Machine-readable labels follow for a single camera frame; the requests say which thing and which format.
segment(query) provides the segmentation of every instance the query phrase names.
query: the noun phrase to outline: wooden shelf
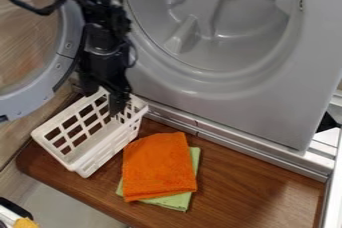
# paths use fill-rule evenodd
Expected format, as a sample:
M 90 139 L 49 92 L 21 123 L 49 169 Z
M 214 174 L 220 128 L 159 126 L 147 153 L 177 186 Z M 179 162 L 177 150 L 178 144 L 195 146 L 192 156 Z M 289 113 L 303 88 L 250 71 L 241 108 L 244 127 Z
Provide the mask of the wooden shelf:
M 145 119 L 140 137 L 175 129 Z M 125 203 L 115 194 L 122 154 L 89 179 L 68 172 L 35 142 L 17 157 L 27 175 L 133 227 L 316 227 L 324 184 L 263 161 L 187 135 L 202 149 L 198 185 L 187 213 L 139 202 Z

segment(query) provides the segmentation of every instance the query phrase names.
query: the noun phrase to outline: microfiber cloth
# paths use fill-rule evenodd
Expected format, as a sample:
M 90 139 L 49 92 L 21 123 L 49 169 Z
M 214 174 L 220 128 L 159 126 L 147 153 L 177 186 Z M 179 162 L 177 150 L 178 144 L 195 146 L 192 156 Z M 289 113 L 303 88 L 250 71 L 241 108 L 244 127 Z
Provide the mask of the microfiber cloth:
M 192 165 L 195 174 L 197 174 L 199 158 L 200 158 L 201 149 L 196 147 L 190 147 L 190 155 L 192 159 Z M 122 192 L 122 179 L 120 180 L 119 186 L 116 190 L 116 194 L 119 196 L 123 196 Z M 186 212 L 188 210 L 190 199 L 191 199 L 191 192 L 181 193 L 172 196 L 154 198 L 154 199 L 146 199 L 140 200 L 141 202 L 147 204 L 158 205 L 164 208 L 170 208 L 178 211 Z
M 126 202 L 197 190 L 185 134 L 163 133 L 124 148 L 123 196 Z

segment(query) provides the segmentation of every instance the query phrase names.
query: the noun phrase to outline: floor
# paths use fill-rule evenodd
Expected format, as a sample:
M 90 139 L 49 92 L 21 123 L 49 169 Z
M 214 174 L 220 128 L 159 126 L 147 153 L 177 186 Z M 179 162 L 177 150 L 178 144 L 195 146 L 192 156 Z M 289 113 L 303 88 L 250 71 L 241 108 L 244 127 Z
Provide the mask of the floor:
M 126 228 L 119 221 L 39 183 L 21 204 L 43 228 Z

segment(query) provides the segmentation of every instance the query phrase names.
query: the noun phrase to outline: cable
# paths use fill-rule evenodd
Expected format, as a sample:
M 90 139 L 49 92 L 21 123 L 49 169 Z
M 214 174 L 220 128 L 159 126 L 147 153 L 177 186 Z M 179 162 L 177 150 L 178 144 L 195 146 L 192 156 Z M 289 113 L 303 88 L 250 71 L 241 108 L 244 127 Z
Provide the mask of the cable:
M 23 9 L 31 11 L 37 15 L 48 16 L 48 15 L 51 15 L 56 9 L 60 8 L 65 3 L 66 0 L 56 0 L 53 4 L 46 6 L 44 8 L 35 8 L 20 0 L 9 0 L 9 1 L 16 6 L 19 6 Z

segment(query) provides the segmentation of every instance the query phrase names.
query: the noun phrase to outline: washing machine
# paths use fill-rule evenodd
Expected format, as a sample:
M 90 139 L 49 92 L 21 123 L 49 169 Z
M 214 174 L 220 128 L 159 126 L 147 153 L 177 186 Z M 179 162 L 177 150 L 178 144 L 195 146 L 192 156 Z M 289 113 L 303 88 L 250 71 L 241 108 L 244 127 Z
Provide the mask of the washing machine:
M 126 0 L 134 92 L 306 150 L 341 78 L 333 0 Z

